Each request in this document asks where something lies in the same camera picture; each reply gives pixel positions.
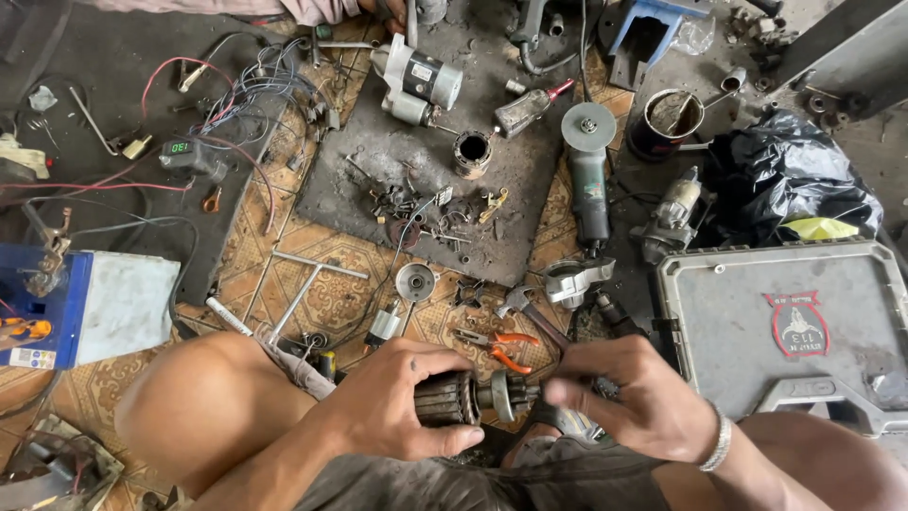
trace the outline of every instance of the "hammer handle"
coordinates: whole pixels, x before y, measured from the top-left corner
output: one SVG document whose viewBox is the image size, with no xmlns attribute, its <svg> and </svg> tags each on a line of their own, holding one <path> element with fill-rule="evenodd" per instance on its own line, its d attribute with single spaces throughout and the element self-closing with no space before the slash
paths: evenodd
<svg viewBox="0 0 908 511">
<path fill-rule="evenodd" d="M 551 322 L 549 322 L 532 304 L 524 307 L 523 314 L 540 330 L 545 332 L 547 336 L 551 337 L 555 344 L 558 345 L 558 349 L 561 350 L 561 355 L 564 356 L 564 353 L 568 350 L 568 345 L 570 344 L 567 336 L 562 334 L 557 326 L 552 325 Z"/>
</svg>

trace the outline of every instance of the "pliers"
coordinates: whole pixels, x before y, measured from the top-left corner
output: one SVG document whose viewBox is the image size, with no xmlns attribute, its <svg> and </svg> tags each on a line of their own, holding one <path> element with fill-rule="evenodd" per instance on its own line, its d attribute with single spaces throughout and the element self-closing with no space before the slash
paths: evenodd
<svg viewBox="0 0 908 511">
<path fill-rule="evenodd" d="M 499 344 L 514 344 L 520 342 L 530 343 L 533 346 L 539 346 L 539 340 L 533 336 L 528 336 L 526 334 L 499 334 L 493 333 L 492 338 L 489 339 L 487 336 L 482 334 L 477 334 L 476 332 L 470 332 L 469 330 L 464 330 L 462 328 L 455 328 L 453 334 L 456 338 L 466 341 L 468 343 L 482 346 L 489 353 L 489 356 L 494 356 L 504 364 L 508 369 L 518 372 L 522 375 L 528 375 L 533 371 L 532 367 L 518 366 L 513 360 L 508 358 L 505 355 L 504 351 L 501 351 L 501 348 L 496 346 Z"/>
</svg>

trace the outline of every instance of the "plastic bag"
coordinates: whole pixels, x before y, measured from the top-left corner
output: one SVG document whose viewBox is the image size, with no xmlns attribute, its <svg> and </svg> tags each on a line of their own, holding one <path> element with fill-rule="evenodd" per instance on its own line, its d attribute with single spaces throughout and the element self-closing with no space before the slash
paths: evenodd
<svg viewBox="0 0 908 511">
<path fill-rule="evenodd" d="M 804 218 L 833 218 L 868 238 L 883 222 L 842 149 L 794 112 L 719 135 L 709 149 L 703 181 L 717 197 L 707 226 L 724 239 L 715 245 L 767 245 L 782 224 Z"/>
<path fill-rule="evenodd" d="M 688 55 L 702 55 L 716 38 L 716 19 L 687 18 L 672 38 L 671 48 Z"/>
</svg>

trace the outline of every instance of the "bolt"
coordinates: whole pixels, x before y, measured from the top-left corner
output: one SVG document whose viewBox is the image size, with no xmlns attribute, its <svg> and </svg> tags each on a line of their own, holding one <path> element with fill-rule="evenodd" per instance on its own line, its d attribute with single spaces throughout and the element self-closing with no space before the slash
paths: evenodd
<svg viewBox="0 0 908 511">
<path fill-rule="evenodd" d="M 580 121 L 580 129 L 587 133 L 594 133 L 598 127 L 599 125 L 597 125 L 593 119 L 584 119 Z"/>
</svg>

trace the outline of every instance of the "silver bracelet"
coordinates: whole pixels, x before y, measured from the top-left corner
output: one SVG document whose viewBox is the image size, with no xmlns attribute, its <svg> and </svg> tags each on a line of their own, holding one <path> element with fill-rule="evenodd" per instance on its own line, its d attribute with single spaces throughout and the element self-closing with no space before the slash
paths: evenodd
<svg viewBox="0 0 908 511">
<path fill-rule="evenodd" d="M 732 445 L 732 421 L 722 413 L 722 410 L 719 410 L 715 403 L 710 401 L 709 404 L 712 405 L 719 419 L 719 441 L 716 443 L 713 455 L 698 467 L 701 472 L 712 472 L 719 468 L 725 461 L 725 456 L 728 455 L 728 447 Z"/>
</svg>

